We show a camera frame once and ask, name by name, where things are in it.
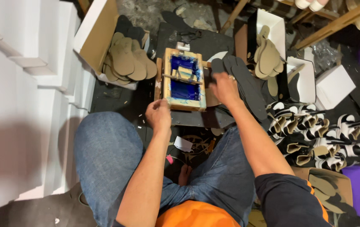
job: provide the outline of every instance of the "white paper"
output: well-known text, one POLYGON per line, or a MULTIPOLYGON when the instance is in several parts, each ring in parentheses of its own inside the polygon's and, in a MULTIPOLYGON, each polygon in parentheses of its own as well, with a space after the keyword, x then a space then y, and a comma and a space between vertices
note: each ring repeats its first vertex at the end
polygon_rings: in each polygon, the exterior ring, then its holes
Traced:
POLYGON ((174 141, 174 146, 182 150, 183 152, 190 152, 192 151, 191 147, 193 146, 193 143, 181 137, 176 137, 176 140, 174 141))

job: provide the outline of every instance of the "person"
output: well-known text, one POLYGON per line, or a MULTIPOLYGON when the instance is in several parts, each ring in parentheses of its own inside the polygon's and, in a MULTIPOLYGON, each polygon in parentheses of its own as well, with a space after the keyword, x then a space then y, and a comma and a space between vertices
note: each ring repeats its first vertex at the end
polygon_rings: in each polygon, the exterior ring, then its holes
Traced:
POLYGON ((213 77, 217 83, 210 87, 237 126, 195 170, 183 166, 179 184, 163 176, 171 136, 165 99, 147 107, 153 137, 144 153, 134 126, 120 114, 83 119, 74 141, 76 170, 97 224, 246 226, 256 192, 268 226, 329 227, 310 183, 294 176, 240 99, 236 81, 226 73, 213 77))

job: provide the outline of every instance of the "plastic bag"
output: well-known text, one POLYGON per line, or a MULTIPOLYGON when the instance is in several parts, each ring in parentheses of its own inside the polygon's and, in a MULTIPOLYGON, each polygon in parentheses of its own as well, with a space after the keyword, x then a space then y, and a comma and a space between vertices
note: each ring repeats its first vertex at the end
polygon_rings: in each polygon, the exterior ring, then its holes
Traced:
POLYGON ((314 54, 314 65, 321 70, 329 70, 333 67, 337 59, 342 58, 342 54, 338 50, 330 46, 327 40, 321 40, 320 42, 312 46, 314 54))

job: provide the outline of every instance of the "orange shirt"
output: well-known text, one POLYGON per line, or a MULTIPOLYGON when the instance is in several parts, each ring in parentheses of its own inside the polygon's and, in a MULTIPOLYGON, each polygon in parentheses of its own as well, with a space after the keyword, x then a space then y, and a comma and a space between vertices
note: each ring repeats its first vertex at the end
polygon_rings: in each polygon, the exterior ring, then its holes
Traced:
POLYGON ((224 209, 204 202, 185 201, 168 209, 156 221, 156 227, 240 226, 224 209))

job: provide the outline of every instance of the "pink tag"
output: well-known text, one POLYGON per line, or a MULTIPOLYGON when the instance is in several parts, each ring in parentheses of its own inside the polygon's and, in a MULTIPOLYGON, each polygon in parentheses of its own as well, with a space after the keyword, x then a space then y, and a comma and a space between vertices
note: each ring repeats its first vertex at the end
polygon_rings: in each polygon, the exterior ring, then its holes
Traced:
POLYGON ((173 164, 173 158, 171 155, 166 156, 167 161, 169 161, 170 164, 173 164))

